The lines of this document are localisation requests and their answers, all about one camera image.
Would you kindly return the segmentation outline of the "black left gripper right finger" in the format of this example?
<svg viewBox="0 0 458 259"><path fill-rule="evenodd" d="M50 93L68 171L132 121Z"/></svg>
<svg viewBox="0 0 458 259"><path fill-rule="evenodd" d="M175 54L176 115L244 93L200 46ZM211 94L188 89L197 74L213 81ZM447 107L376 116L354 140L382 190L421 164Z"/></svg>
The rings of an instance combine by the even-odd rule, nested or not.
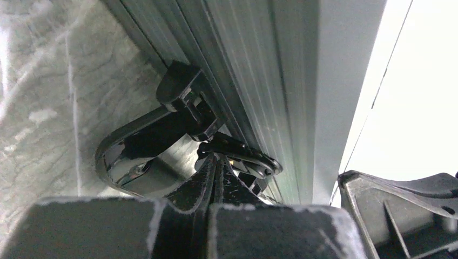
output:
<svg viewBox="0 0 458 259"><path fill-rule="evenodd" d="M366 258L356 226L343 209L267 205L218 160L209 207L208 258Z"/></svg>

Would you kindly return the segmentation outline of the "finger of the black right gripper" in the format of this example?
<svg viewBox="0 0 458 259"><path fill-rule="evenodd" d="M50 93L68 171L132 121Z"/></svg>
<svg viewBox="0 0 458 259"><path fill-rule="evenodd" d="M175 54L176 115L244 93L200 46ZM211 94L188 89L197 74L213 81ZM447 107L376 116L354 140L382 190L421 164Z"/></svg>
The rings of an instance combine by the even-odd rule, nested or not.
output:
<svg viewBox="0 0 458 259"><path fill-rule="evenodd" d="M457 178L394 181L358 171L338 176L367 258L457 258Z"/></svg>

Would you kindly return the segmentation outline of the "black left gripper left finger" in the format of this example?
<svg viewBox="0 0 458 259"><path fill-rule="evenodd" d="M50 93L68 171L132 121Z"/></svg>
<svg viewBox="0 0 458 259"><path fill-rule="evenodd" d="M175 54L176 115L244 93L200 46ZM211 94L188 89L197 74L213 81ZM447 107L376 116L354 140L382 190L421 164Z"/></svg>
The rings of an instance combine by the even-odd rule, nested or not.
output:
<svg viewBox="0 0 458 259"><path fill-rule="evenodd" d="M218 159L165 197L48 197L31 206L1 258L199 258Z"/></svg>

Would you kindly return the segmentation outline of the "black poker set case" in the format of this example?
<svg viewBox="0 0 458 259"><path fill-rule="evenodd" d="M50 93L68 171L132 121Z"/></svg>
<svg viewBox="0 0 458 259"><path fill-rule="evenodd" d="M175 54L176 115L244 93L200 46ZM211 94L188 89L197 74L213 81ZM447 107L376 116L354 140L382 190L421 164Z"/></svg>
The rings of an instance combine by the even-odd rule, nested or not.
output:
<svg viewBox="0 0 458 259"><path fill-rule="evenodd" d="M232 136L276 158L288 204L327 204L386 1L105 1L160 72L195 65Z"/></svg>

